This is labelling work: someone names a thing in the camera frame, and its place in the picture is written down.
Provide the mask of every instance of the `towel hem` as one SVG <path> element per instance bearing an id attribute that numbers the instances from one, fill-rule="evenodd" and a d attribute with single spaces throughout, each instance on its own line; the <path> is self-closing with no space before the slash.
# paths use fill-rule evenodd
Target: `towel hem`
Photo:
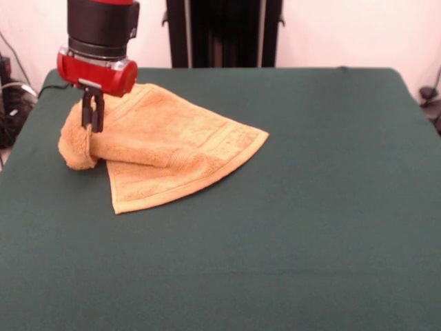
<path id="1" fill-rule="evenodd" d="M 268 136 L 269 133 L 261 131 L 247 148 L 245 148 L 240 154 L 236 155 L 229 163 L 225 164 L 222 168 L 208 177 L 174 188 L 173 190 L 155 194 L 154 196 L 132 201 L 117 201 L 118 194 L 116 191 L 116 183 L 114 182 L 114 178 L 110 178 L 110 189 L 112 191 L 112 205 L 114 211 L 116 214 L 123 214 L 125 212 L 153 208 L 202 190 L 203 188 L 220 181 L 223 177 L 226 177 L 250 160 L 266 142 Z"/>

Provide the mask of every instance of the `white wall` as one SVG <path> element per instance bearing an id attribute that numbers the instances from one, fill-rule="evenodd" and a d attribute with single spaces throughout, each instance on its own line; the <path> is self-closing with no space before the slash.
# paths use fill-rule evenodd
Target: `white wall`
<path id="1" fill-rule="evenodd" d="M 129 56 L 140 66 L 170 67 L 168 29 L 161 27 L 165 0 L 139 1 Z M 440 0 L 285 0 L 283 12 L 277 66 L 392 67 L 416 96 L 441 65 Z M 67 41 L 66 0 L 0 0 L 0 29 L 40 88 Z M 0 51 L 10 55 L 1 41 Z"/>
<path id="2" fill-rule="evenodd" d="M 413 96 L 441 66 L 440 0 L 285 0 L 276 65 L 390 67 Z"/>

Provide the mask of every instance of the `green tablecloth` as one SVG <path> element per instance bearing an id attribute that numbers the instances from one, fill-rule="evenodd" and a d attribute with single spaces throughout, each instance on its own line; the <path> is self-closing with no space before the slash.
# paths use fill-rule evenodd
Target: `green tablecloth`
<path id="1" fill-rule="evenodd" d="M 220 183 L 115 216 L 48 90 L 0 174 L 0 330 L 439 330 L 441 141 L 392 70 L 141 70 L 271 136 Z M 51 72 L 45 84 L 62 82 Z"/>

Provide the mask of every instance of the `orange towel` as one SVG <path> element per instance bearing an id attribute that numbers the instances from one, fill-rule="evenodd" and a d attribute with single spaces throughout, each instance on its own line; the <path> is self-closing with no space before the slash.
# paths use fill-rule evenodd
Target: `orange towel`
<path id="1" fill-rule="evenodd" d="M 248 161 L 268 134 L 195 106 L 159 86 L 105 96 L 104 131 L 81 127 L 70 112 L 59 151 L 75 170 L 107 161 L 117 214 L 151 208 L 202 190 Z"/>

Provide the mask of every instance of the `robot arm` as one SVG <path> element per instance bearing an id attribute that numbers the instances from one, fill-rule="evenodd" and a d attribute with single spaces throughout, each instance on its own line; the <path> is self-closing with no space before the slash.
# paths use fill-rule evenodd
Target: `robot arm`
<path id="1" fill-rule="evenodd" d="M 68 46 L 58 54 L 61 78 L 84 90 L 82 125 L 103 131 L 103 94 L 132 90 L 138 67 L 127 58 L 136 36 L 139 3 L 134 0 L 68 0 Z"/>

